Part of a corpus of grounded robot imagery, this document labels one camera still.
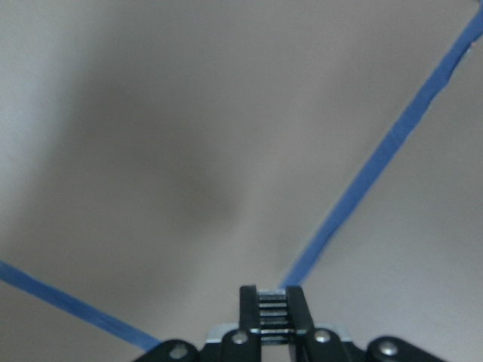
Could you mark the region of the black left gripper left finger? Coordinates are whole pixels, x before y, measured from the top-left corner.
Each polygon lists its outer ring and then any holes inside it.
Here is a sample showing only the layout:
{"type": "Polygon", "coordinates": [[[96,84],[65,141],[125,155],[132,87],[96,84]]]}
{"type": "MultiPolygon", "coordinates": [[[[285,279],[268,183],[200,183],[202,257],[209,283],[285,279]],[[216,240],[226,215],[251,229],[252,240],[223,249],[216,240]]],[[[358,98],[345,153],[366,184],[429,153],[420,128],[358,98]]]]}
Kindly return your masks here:
{"type": "Polygon", "coordinates": [[[255,285],[240,287],[238,329],[246,335],[261,338],[260,305],[255,285]]]}

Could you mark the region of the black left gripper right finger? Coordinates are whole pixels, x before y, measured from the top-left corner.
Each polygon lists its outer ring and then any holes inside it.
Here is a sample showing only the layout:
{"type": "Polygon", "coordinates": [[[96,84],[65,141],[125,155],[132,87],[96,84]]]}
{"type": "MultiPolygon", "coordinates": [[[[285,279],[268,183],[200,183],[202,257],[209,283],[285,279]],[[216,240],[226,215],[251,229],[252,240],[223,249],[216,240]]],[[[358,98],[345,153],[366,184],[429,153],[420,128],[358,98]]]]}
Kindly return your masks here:
{"type": "Polygon", "coordinates": [[[289,339],[304,337],[311,334],[315,325],[310,314],[302,287],[287,287],[286,290],[288,317],[291,322],[289,339]]]}

